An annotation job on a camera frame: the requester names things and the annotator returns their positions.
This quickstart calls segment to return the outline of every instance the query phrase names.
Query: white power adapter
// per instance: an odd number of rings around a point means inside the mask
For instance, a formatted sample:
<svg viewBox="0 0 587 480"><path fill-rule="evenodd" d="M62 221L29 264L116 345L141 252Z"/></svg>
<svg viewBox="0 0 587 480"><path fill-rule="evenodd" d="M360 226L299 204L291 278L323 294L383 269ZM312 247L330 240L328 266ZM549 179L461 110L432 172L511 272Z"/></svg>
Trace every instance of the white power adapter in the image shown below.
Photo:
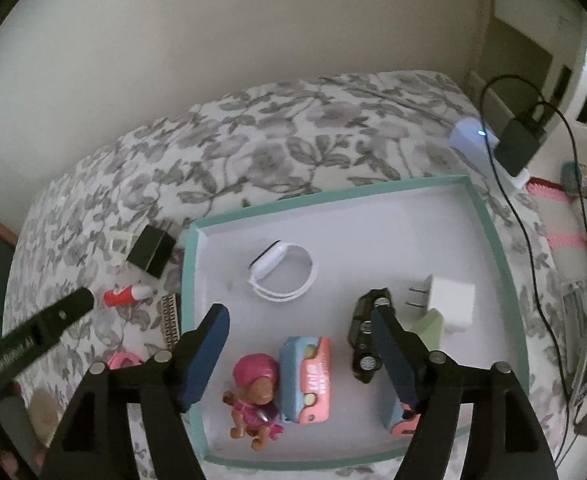
<svg viewBox="0 0 587 480"><path fill-rule="evenodd" d="M493 189L497 189L496 179L494 178L493 170L491 170L491 163L487 154L485 136L489 141L491 150L495 150L499 140L490 131L489 127L486 127L485 132L480 121L474 117L467 117L458 121L453 127L451 137L449 137L449 146L462 155L462 160L468 166L486 176L487 182ZM526 168L518 176L511 176L499 162L494 160L494 164L496 165L500 182L509 195L522 189L529 181L529 171Z"/></svg>
<svg viewBox="0 0 587 480"><path fill-rule="evenodd" d="M473 322L473 305L476 286L473 283L456 282L430 274L423 288L409 287L411 292L422 294L425 303L405 302L410 306L436 309L445 319L446 332L464 332Z"/></svg>

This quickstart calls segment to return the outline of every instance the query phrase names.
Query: white power strip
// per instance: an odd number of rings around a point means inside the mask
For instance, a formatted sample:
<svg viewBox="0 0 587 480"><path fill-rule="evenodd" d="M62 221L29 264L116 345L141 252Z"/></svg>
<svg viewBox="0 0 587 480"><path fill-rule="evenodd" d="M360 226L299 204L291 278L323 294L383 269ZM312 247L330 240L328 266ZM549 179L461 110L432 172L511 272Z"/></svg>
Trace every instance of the white power strip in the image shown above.
<svg viewBox="0 0 587 480"><path fill-rule="evenodd" d="M472 170L483 174L487 178L487 182L490 186L497 188L496 178L491 170L489 155L487 154L485 136L489 139L489 145L493 152L493 149L495 149L499 142L497 137L488 127L483 130L482 124L480 124L480 121L476 118L467 117L458 121L453 127L451 137L449 137L449 146L461 156L461 159ZM509 195L522 189L529 181L529 171L526 170L526 168L523 169L518 176L511 176L507 173L507 170L496 161L495 157L494 164L496 165L500 183L502 183L502 186Z"/></svg>

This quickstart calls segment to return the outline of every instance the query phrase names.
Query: black box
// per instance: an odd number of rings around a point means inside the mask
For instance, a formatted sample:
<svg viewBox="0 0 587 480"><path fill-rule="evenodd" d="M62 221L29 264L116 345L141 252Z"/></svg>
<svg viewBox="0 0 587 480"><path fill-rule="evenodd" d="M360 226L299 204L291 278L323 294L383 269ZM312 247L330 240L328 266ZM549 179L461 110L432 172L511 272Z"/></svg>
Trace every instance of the black box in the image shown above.
<svg viewBox="0 0 587 480"><path fill-rule="evenodd" d="M127 261L153 277L159 278L175 245L174 237L162 229L147 225L133 244Z"/></svg>
<svg viewBox="0 0 587 480"><path fill-rule="evenodd" d="M511 119L494 150L494 157L511 176L518 176L540 148L539 131L523 122Z"/></svg>

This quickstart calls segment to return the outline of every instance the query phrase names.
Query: bed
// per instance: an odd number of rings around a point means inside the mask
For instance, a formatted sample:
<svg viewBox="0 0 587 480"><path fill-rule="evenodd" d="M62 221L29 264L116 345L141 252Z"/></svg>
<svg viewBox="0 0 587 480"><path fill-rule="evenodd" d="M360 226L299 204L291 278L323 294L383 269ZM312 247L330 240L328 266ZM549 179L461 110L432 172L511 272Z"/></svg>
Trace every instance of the bed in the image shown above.
<svg viewBox="0 0 587 480"><path fill-rule="evenodd" d="M8 332L78 286L94 292L96 307L19 377L26 400L36 388L45 388L63 412L94 360L107 360L121 349L146 359L164 348L156 300L180 291L178 253L154 283L156 298L105 308L99 299L105 290L140 281L139 272L110 262L109 231L135 233L145 224L163 224L177 236L193 219L259 203L464 173L483 198L507 252L527 336L529 399L553 452L564 424L556 354L535 313L518 225L483 177L448 148L452 124L466 116L477 116L476 109L440 73L343 74L234 92L141 126L85 157L33 202L10 271L3 329ZM515 198L533 244L545 310L562 339L560 291L544 227L531 196L523 191ZM129 415L140 476L155 478L140 411L131 406ZM466 442L465 436L456 440L447 478L459 477ZM392 460L286 478L393 478L397 466ZM203 469L208 478L247 474L209 463Z"/></svg>

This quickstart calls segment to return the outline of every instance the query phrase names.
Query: brown doll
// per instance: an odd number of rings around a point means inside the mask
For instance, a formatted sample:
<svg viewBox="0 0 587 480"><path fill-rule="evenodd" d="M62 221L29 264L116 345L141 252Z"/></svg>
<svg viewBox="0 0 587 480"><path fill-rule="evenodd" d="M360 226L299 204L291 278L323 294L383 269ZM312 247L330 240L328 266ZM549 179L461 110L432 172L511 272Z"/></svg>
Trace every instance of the brown doll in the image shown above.
<svg viewBox="0 0 587 480"><path fill-rule="evenodd" d="M277 440L282 433L273 396L278 385L278 361L266 354L244 356L233 368L237 392L226 392L222 400L233 407L231 438L254 437L251 449L261 451L267 438Z"/></svg>

